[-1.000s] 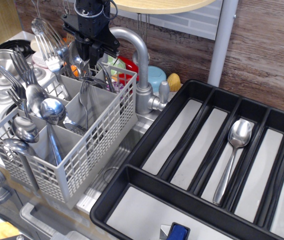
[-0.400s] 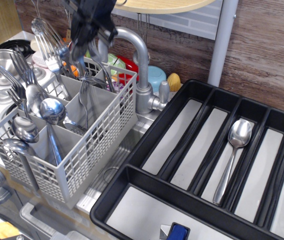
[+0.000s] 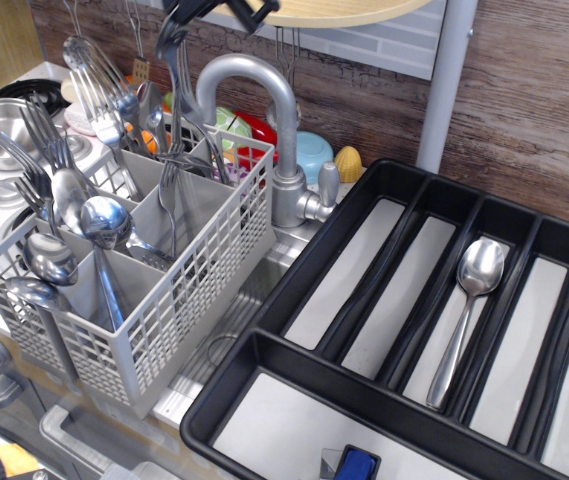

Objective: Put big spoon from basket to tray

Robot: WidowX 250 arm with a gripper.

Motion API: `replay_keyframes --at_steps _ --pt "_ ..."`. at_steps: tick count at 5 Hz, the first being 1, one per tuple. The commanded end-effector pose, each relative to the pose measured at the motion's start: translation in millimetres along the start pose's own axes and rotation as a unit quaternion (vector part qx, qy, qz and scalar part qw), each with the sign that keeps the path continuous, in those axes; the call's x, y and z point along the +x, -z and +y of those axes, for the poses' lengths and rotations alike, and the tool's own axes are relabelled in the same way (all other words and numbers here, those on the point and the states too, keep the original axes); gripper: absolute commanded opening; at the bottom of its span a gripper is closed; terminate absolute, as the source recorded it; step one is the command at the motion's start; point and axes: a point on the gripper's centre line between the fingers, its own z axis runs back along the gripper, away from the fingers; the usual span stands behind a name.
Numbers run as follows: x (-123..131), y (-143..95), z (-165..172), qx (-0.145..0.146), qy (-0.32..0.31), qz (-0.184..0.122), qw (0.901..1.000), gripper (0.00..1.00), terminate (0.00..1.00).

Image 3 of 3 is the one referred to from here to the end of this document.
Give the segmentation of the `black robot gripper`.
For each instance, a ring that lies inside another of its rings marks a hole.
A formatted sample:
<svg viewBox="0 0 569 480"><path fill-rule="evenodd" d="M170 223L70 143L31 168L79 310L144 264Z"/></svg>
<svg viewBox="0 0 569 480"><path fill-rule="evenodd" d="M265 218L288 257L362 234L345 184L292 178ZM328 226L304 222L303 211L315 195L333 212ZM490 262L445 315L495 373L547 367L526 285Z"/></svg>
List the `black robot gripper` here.
<svg viewBox="0 0 569 480"><path fill-rule="evenodd" d="M258 1L253 7L246 0L163 0L162 7L166 16L178 24L188 24L195 18L202 18L211 10L225 7L239 21L243 29L249 33L256 33L263 25L265 19L272 12L280 9L277 0Z"/></svg>

